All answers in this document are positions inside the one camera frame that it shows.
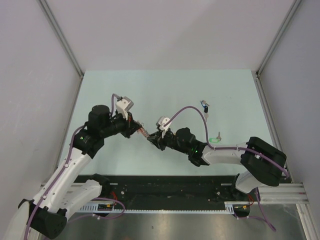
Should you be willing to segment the red tag key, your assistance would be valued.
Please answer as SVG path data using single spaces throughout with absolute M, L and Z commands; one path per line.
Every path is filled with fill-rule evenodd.
M 149 133 L 142 127 L 138 130 L 141 134 L 143 134 L 144 136 L 148 136 Z

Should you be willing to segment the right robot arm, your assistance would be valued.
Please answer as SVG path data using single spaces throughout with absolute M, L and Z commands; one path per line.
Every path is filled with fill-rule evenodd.
M 170 148 L 188 156 L 196 167 L 214 164 L 242 165 L 246 171 L 236 175 L 231 196 L 242 201 L 248 194 L 261 185 L 277 187 L 284 169 L 287 156 L 277 148 L 258 137 L 251 137 L 248 142 L 236 146 L 209 146 L 201 142 L 185 127 L 176 133 L 158 130 L 147 137 L 157 149 Z

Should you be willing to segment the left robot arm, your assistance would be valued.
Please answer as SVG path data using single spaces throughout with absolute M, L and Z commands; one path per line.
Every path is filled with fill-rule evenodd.
M 104 146 L 105 139 L 117 134 L 130 138 L 142 125 L 130 112 L 133 103 L 123 98 L 112 107 L 95 105 L 88 120 L 72 134 L 69 150 L 62 164 L 44 187 L 31 199 L 24 199 L 19 209 L 25 211 L 25 226 L 18 237 L 26 240 L 34 229 L 49 239 L 55 239 L 66 227 L 68 220 L 85 204 L 105 200 L 110 196 L 108 178 L 94 174 L 84 185 L 67 194 L 79 173 Z

